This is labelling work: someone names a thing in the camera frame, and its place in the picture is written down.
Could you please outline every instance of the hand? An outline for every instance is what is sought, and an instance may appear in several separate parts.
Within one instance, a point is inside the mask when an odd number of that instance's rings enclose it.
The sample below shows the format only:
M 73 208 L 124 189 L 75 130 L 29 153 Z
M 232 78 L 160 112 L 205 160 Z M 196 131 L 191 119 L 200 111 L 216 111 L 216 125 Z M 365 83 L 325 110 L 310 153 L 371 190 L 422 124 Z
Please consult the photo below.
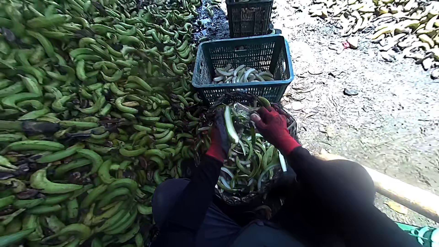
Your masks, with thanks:
M 210 139 L 211 143 L 206 155 L 211 156 L 221 163 L 224 162 L 227 152 L 229 152 L 230 143 L 227 140 L 223 112 L 220 110 L 216 111 L 215 123 L 212 125 Z
M 287 119 L 279 114 L 273 107 L 261 107 L 257 111 L 259 114 L 252 114 L 250 118 L 255 122 L 256 128 L 261 135 L 273 144 L 281 153 L 288 155 L 300 144 L 290 136 L 287 130 Z

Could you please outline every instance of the black plastic crate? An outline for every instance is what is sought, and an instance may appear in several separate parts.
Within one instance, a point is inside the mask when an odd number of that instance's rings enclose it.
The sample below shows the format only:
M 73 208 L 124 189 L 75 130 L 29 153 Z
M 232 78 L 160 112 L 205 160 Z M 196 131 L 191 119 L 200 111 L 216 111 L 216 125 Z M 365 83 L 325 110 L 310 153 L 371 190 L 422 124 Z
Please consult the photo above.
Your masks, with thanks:
M 273 0 L 226 0 L 231 38 L 266 35 Z
M 216 68 L 232 68 L 245 64 L 254 69 L 268 69 L 273 81 L 212 84 Z M 241 91 L 263 96 L 270 102 L 278 103 L 287 86 L 293 81 L 288 42 L 281 35 L 264 35 L 237 39 L 203 42 L 198 47 L 192 85 L 205 104 L 211 105 L 223 93 Z M 242 98 L 232 98 L 235 102 L 246 102 Z

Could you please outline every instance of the plantain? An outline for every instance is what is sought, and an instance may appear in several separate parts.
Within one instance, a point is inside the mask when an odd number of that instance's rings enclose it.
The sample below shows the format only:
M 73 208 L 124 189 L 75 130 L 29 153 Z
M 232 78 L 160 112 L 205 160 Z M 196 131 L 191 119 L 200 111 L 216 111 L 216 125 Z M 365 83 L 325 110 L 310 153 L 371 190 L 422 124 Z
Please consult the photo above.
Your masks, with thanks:
M 30 186 L 34 189 L 41 189 L 43 193 L 68 193 L 82 188 L 82 185 L 60 184 L 49 181 L 46 177 L 47 169 L 43 168 L 34 172 L 30 177 Z

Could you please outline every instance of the red glove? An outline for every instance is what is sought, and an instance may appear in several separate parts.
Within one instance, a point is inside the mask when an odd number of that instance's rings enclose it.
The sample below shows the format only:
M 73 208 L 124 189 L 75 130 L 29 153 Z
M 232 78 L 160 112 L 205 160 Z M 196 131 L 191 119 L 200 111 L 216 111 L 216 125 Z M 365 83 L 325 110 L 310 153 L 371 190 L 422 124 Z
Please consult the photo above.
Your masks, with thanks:
M 226 153 L 223 151 L 221 147 L 221 135 L 220 131 L 216 126 L 213 127 L 212 132 L 210 133 L 210 139 L 212 140 L 210 143 L 209 150 L 207 150 L 206 155 L 216 159 L 217 161 L 224 163 L 226 159 Z
M 290 136 L 284 115 L 279 114 L 271 106 L 259 108 L 258 114 L 252 114 L 250 118 L 255 122 L 261 135 L 281 153 L 288 155 L 294 148 L 300 147 L 300 144 Z

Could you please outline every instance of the pile of green plantains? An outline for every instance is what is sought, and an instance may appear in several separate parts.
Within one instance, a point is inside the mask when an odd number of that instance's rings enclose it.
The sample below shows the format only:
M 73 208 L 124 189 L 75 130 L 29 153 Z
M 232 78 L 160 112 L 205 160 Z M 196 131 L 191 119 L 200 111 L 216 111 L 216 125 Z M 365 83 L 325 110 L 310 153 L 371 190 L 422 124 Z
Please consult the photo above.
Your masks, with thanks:
M 0 0 L 0 247 L 144 246 L 194 156 L 199 0 Z

